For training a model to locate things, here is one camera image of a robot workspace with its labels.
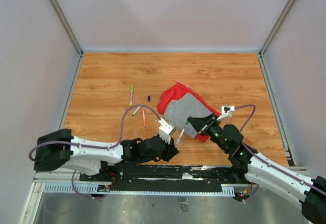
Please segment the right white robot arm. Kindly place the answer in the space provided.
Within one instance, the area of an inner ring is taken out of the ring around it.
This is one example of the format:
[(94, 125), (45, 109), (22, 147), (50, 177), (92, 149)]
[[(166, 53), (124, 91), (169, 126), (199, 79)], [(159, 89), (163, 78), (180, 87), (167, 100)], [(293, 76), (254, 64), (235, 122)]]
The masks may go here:
[(311, 223), (325, 223), (325, 178), (311, 178), (291, 171), (249, 147), (243, 135), (232, 124), (220, 127), (214, 114), (204, 118), (188, 118), (198, 134), (209, 136), (232, 163), (231, 178), (258, 184), (299, 207)]

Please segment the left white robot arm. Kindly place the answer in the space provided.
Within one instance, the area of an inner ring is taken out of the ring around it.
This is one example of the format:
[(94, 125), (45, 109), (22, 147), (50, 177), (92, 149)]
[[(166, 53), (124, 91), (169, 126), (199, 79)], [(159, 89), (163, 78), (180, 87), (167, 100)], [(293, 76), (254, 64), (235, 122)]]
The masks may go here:
[(159, 135), (147, 139), (123, 140), (119, 144), (89, 141), (72, 135), (71, 129), (61, 129), (41, 136), (31, 149), (29, 158), (37, 172), (68, 169), (105, 180), (109, 168), (102, 163), (145, 163), (170, 161), (179, 151), (173, 141), (165, 142)]

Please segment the white marker green end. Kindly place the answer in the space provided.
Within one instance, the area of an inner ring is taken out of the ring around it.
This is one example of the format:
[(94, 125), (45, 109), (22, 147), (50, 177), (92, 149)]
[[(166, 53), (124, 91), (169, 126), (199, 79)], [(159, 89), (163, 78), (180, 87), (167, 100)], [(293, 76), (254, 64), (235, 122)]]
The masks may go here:
[(131, 87), (130, 87), (130, 100), (129, 100), (130, 107), (132, 106), (132, 103), (133, 103), (133, 93), (134, 93), (134, 91), (131, 91)]

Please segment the orange white pen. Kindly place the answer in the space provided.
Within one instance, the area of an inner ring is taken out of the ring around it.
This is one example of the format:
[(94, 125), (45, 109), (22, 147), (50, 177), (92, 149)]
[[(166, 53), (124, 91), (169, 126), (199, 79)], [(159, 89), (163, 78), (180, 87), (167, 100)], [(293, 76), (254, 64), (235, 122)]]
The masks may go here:
[(179, 137), (178, 137), (178, 139), (177, 139), (177, 141), (176, 141), (176, 143), (175, 143), (175, 147), (176, 147), (176, 148), (177, 148), (177, 146), (178, 146), (178, 144), (179, 144), (179, 142), (180, 142), (180, 140), (181, 140), (181, 138), (182, 138), (184, 132), (185, 132), (185, 127), (181, 130), (180, 135), (179, 135)]

